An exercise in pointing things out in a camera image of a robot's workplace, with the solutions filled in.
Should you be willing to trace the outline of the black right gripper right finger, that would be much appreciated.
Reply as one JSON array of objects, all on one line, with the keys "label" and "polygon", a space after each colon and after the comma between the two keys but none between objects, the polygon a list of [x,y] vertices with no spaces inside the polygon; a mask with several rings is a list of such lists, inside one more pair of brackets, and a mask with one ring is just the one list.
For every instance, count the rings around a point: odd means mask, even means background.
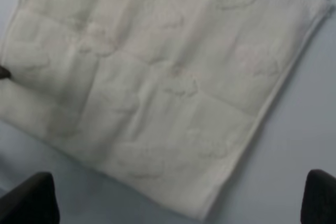
[{"label": "black right gripper right finger", "polygon": [[313,169],[304,188],[300,222],[335,224],[335,177]]}]

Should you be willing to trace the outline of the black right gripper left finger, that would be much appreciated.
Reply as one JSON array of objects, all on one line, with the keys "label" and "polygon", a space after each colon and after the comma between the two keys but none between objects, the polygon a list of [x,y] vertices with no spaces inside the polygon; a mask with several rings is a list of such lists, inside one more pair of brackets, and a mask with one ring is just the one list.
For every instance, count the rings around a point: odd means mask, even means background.
[{"label": "black right gripper left finger", "polygon": [[2,195],[1,223],[59,223],[52,174],[36,173]]}]

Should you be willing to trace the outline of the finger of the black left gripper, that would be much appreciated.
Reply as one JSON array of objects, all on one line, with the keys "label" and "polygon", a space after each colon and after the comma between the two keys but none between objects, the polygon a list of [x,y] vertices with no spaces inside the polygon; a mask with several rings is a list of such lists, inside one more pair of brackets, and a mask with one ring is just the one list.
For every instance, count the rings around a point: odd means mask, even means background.
[{"label": "finger of the black left gripper", "polygon": [[4,68],[3,66],[0,66],[0,79],[8,79],[11,77],[11,72]]}]

